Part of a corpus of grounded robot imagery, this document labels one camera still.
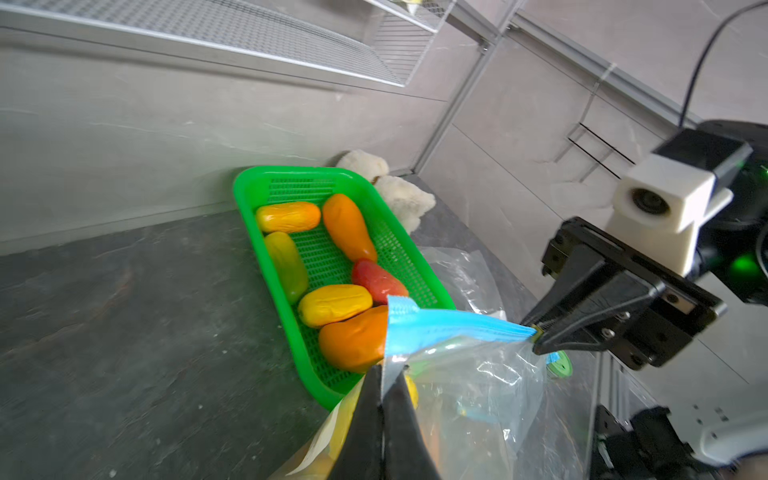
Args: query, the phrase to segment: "white plush toy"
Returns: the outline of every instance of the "white plush toy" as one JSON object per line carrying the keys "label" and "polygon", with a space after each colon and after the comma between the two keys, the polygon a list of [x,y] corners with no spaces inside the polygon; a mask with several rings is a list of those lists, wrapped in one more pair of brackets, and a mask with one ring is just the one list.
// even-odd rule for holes
{"label": "white plush toy", "polygon": [[350,151],[336,165],[351,170],[373,184],[409,234],[419,228],[421,217],[435,206],[435,196],[400,177],[391,177],[381,157],[362,150]]}

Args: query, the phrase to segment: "green light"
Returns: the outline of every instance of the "green light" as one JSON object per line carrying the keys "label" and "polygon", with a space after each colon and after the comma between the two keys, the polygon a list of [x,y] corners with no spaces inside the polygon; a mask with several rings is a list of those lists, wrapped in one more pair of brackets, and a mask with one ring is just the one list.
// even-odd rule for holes
{"label": "green light", "polygon": [[730,264],[730,272],[741,277],[761,276],[763,272],[753,253],[745,253]]}

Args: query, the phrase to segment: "ziplock bag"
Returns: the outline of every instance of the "ziplock bag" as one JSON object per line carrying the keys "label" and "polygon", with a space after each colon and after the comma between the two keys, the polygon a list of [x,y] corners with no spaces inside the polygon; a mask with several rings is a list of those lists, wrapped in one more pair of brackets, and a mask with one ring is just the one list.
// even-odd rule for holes
{"label": "ziplock bag", "polygon": [[[546,378],[547,358],[535,355],[529,342],[534,334],[490,316],[421,310],[409,298],[389,298],[379,400],[404,372],[423,442],[442,480],[512,477]],[[343,449],[361,385],[270,478],[327,478]]]}
{"label": "ziplock bag", "polygon": [[419,247],[429,266],[448,290],[457,310],[507,319],[502,296],[479,250]]}

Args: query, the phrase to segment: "yellow toy vegetable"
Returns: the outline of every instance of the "yellow toy vegetable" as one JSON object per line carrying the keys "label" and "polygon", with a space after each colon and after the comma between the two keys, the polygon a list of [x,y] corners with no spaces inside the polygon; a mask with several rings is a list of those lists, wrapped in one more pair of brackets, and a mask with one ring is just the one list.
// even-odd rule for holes
{"label": "yellow toy vegetable", "polygon": [[256,223],[265,233],[303,232],[320,223],[320,209],[310,202],[266,205],[256,210]]}
{"label": "yellow toy vegetable", "polygon": [[333,242],[347,258],[353,262],[367,258],[376,263],[378,256],[368,236],[366,222],[360,209],[349,197],[336,194],[326,200],[323,205],[323,223]]}
{"label": "yellow toy vegetable", "polygon": [[306,273],[299,250],[288,233],[283,232],[270,233],[264,237],[264,245],[272,263],[275,264],[288,303],[293,305],[310,287],[310,276]]}
{"label": "yellow toy vegetable", "polygon": [[373,298],[364,286],[328,285],[310,292],[299,302],[299,317],[304,325],[320,328],[341,322],[373,306]]}

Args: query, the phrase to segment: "black cable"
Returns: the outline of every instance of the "black cable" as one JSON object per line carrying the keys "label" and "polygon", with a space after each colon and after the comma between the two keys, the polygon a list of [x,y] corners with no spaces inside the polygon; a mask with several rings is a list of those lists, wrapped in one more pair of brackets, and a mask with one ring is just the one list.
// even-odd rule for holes
{"label": "black cable", "polygon": [[757,264],[760,265],[760,269],[763,271],[763,275],[768,278],[768,269],[766,269],[766,263],[765,260],[763,260],[766,236],[768,236],[768,222],[763,225],[763,229],[760,230],[760,235],[757,236],[757,240],[755,241],[755,256],[757,257]]}
{"label": "black cable", "polygon": [[685,102],[683,102],[683,111],[680,113],[680,122],[677,124],[677,128],[683,128],[685,125],[685,117],[688,114],[688,106],[690,105],[690,98],[694,95],[694,88],[696,87],[696,80],[699,79],[699,73],[701,72],[701,67],[704,65],[704,60],[707,59],[707,55],[710,53],[710,50],[712,49],[712,45],[714,45],[715,41],[717,40],[717,37],[720,36],[720,33],[725,29],[725,27],[728,26],[729,23],[731,23],[732,20],[734,20],[736,17],[743,13],[747,13],[750,10],[754,10],[755,8],[764,7],[768,5],[768,0],[762,0],[761,2],[753,3],[752,5],[747,5],[744,8],[740,8],[736,10],[734,13],[728,15],[725,20],[723,20],[720,25],[717,27],[717,30],[712,34],[710,37],[709,42],[707,43],[707,47],[704,49],[703,52],[701,52],[701,56],[699,57],[699,62],[696,64],[696,68],[694,69],[694,75],[690,78],[690,83],[688,84],[688,91],[685,93]]}

